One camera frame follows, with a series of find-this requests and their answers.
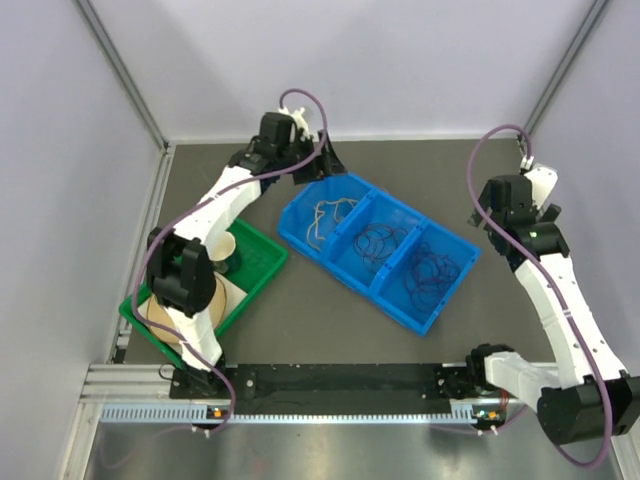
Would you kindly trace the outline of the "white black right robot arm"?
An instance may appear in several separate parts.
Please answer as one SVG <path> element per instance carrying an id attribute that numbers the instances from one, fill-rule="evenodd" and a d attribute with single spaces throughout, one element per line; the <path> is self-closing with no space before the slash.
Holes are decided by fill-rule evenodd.
<path id="1" fill-rule="evenodd" d="M 537 415 L 555 445 L 627 434 L 639 420 L 639 379 L 605 341 L 574 274 L 569 246 L 547 201 L 558 175 L 546 166 L 490 178 L 469 220 L 483 226 L 539 316 L 555 365 L 536 367 L 506 345 L 467 357 L 467 384 L 502 389 Z"/>

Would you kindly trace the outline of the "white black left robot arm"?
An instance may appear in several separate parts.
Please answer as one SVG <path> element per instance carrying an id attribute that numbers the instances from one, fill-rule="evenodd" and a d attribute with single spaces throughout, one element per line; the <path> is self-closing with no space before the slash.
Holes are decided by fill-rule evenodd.
<path id="1" fill-rule="evenodd" d="M 312 135 L 301 109 L 263 115 L 257 135 L 234 153 L 214 186 L 190 210 L 148 236 L 146 285 L 173 324 L 192 384 L 205 396 L 226 387 L 223 355 L 211 322 L 217 291 L 212 257 L 240 213 L 281 176 L 297 184 L 345 173 L 326 130 Z"/>

